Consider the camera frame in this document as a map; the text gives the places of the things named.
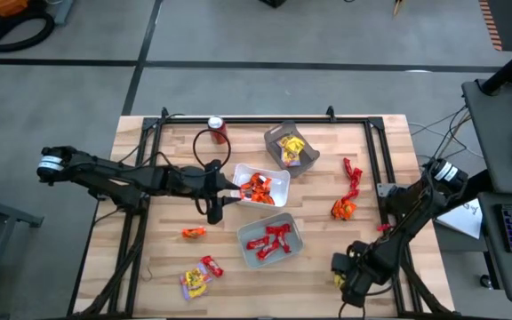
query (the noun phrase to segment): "white plastic bowl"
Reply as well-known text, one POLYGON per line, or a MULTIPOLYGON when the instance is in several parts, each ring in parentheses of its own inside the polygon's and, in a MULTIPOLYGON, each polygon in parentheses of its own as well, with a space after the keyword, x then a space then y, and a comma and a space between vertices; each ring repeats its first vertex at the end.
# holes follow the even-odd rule
MULTIPOLYGON (((237 202, 240 205, 248 205, 258 208, 275 209, 285 206, 288 202, 288 191, 290 189, 290 173, 286 170, 274 172, 270 170, 249 167, 246 164, 237 164, 235 178, 232 180, 237 186, 242 186, 250 181, 254 173, 259 172, 262 176, 272 179, 270 183, 270 196, 274 199, 274 205, 243 200, 237 202)), ((230 191, 231 196, 240 197, 240 191, 230 191)))

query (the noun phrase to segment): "gray floor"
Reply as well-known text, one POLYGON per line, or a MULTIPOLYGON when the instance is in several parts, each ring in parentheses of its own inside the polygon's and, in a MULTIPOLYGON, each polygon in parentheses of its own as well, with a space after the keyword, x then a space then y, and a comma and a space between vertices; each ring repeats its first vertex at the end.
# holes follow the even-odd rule
MULTIPOLYGON (((78 1, 69 24, 39 46, 0 58, 136 60, 155 0, 78 1)), ((442 66, 500 66, 477 0, 288 0, 279 10, 256 0, 165 0, 149 60, 267 61, 442 66)), ((18 29, 20 38, 36 22, 18 29)), ((20 226, 0 270, 0 314, 12 319, 63 316, 92 213, 85 190, 37 182, 44 146, 72 145, 106 156, 133 68, 0 66, 0 201, 45 216, 20 226)), ((282 69, 145 68, 132 115, 406 114, 429 124, 462 105, 460 85, 488 74, 282 69)), ((447 122, 432 127, 445 132, 447 122)), ((418 127, 411 126, 414 132, 418 127)), ((471 125, 460 140, 480 153, 471 125)), ((420 161, 442 137, 413 137, 420 161)), ((459 149, 452 144, 448 153, 459 149)), ((469 173, 484 168, 463 152, 451 160, 469 173)), ((479 287, 479 254, 444 252, 456 309, 512 318, 503 292, 479 287)))

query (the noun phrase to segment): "candy wrapper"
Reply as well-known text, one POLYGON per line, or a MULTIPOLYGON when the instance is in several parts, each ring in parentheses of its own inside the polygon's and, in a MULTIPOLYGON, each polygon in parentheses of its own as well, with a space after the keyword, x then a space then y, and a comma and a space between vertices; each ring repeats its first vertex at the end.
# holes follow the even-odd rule
POLYGON ((270 184, 272 179, 262 176, 256 172, 250 178, 250 181, 240 186, 240 198, 253 202, 272 204, 274 199, 270 195, 270 184))
POLYGON ((268 244, 267 246, 260 249, 260 251, 258 251, 258 253, 256 253, 256 257, 258 257, 258 260, 264 261, 272 253, 274 253, 279 247, 280 247, 280 243, 278 241, 274 241, 273 243, 268 244))
POLYGON ((292 226, 289 223, 285 223, 281 226, 266 226, 267 235, 277 235, 280 232, 290 233, 292 232, 292 226))
POLYGON ((197 239, 200 236, 206 235, 206 228, 205 227, 199 227, 199 228, 192 228, 192 229, 182 229, 181 230, 181 236, 188 239, 197 239))
POLYGON ((300 152, 305 147, 305 142, 302 139, 288 135, 283 137, 277 142, 277 145, 282 148, 282 162, 285 166, 298 166, 301 165, 300 152))
POLYGON ((285 253, 290 253, 292 250, 290 249, 290 245, 285 241, 285 232, 280 231, 280 233, 276 236, 277 242, 280 243, 285 253))
POLYGON ((201 259, 201 262, 203 262, 203 264, 205 264, 205 266, 211 270, 211 272, 216 276, 216 277, 221 277, 222 274, 224 274, 224 270, 219 267, 219 265, 217 264, 217 262, 211 257, 211 256, 204 256, 202 259, 201 259))
POLYGON ((349 184, 349 192, 344 197, 337 200, 331 208, 331 216, 336 220, 350 220, 353 212, 356 209, 356 204, 351 202, 359 196, 359 184, 361 183, 361 176, 363 171, 359 168, 353 169, 351 167, 351 161, 347 158, 343 158, 343 165, 345 166, 345 173, 351 180, 349 184))
POLYGON ((269 242, 270 242, 270 236, 268 236, 268 235, 266 235, 260 239, 250 240, 246 244, 246 250, 254 250, 254 249, 262 248, 262 247, 268 245, 269 242))
POLYGON ((185 275, 180 276, 185 300, 191 300, 206 294, 206 284, 211 280, 212 278, 202 262, 199 262, 193 270, 185 272, 185 275))

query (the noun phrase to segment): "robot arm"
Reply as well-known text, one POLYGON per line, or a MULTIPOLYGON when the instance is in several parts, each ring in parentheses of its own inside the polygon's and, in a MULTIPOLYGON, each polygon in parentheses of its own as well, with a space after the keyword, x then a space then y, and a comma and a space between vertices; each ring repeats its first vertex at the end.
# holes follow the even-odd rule
POLYGON ((127 212, 145 210, 147 196, 179 196, 195 200, 196 208, 207 215, 210 224, 222 220, 222 206, 239 198, 221 197, 222 190, 239 189, 220 173, 220 160, 212 160, 203 169, 174 165, 130 166, 91 156, 72 147, 43 148, 36 174, 50 186, 71 181, 88 188, 91 196, 108 196, 127 212), (204 200, 206 211, 199 203, 204 200))
MULTIPOLYGON (((468 175, 447 161, 431 160, 425 166, 420 180, 408 188, 394 186, 385 197, 384 209, 388 213, 404 214, 392 231, 371 244, 355 241, 347 248, 347 254, 333 254, 332 271, 343 280, 339 287, 344 302, 361 308, 372 284, 383 285, 404 266, 401 257, 405 246, 465 190, 468 175)), ((423 285, 421 280, 412 283, 423 285)), ((427 293, 422 298, 432 311, 446 310, 432 300, 425 286, 419 292, 427 293)))

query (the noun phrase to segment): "wooden table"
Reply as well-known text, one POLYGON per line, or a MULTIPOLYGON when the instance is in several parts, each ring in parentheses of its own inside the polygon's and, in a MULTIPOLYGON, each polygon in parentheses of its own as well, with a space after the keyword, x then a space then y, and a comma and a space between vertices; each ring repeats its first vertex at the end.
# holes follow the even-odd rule
MULTIPOLYGON (((383 118, 397 183, 411 184, 420 177, 420 173, 406 117, 397 115, 383 118)), ((120 119, 112 160, 121 159, 137 145, 142 120, 141 116, 120 119)), ((230 180, 236 164, 279 170, 263 143, 263 134, 271 126, 228 126, 233 153, 222 171, 230 180)), ((161 150, 176 165, 197 164, 192 152, 192 140, 203 128, 199 124, 164 125, 161 150)), ((277 264, 257 270, 249 269, 236 240, 236 231, 247 223, 276 212, 231 204, 225 207, 223 221, 211 226, 207 224, 205 216, 197 213, 191 200, 156 197, 152 199, 149 210, 134 316, 337 316, 341 299, 340 291, 332 282, 332 254, 344 252, 354 240, 371 242, 379 236, 376 227, 380 224, 380 216, 364 128, 358 124, 299 124, 298 129, 313 148, 321 152, 309 171, 292 179, 288 203, 283 209, 296 219, 304 242, 302 252, 277 264), (351 160, 352 165, 362 169, 364 174, 360 184, 361 194, 356 200, 358 209, 353 219, 336 221, 331 218, 330 210, 334 201, 348 192, 349 184, 342 166, 344 156, 351 160), (199 226, 207 227, 206 237, 192 242, 181 238, 183 228, 199 226), (225 275, 210 284, 208 295, 187 302, 181 295, 179 275, 191 269, 200 257, 209 254, 222 266, 225 275)), ((379 139, 374 134, 380 172, 385 180, 379 139)), ((206 162, 223 158, 226 146, 216 146, 208 135, 202 136, 197 142, 197 152, 206 162)), ((134 162, 135 158, 126 161, 128 164, 134 162)), ((159 157, 158 164, 163 164, 163 158, 159 157)), ((97 217, 113 209, 112 203, 103 203, 97 217)), ((124 215, 120 213, 102 220, 94 228, 75 311, 86 308, 112 275, 123 221, 124 215)), ((422 280, 447 308, 453 309, 444 264, 431 223, 421 230, 410 247, 414 267, 422 280)), ((127 277, 122 285, 120 308, 125 302, 127 277)), ((406 306, 410 307, 404 275, 401 279, 406 306)), ((372 291, 383 287, 374 285, 372 291)), ((396 315, 392 292, 369 297, 365 306, 369 316, 396 315)), ((362 310, 347 306, 343 315, 360 316, 362 310)))

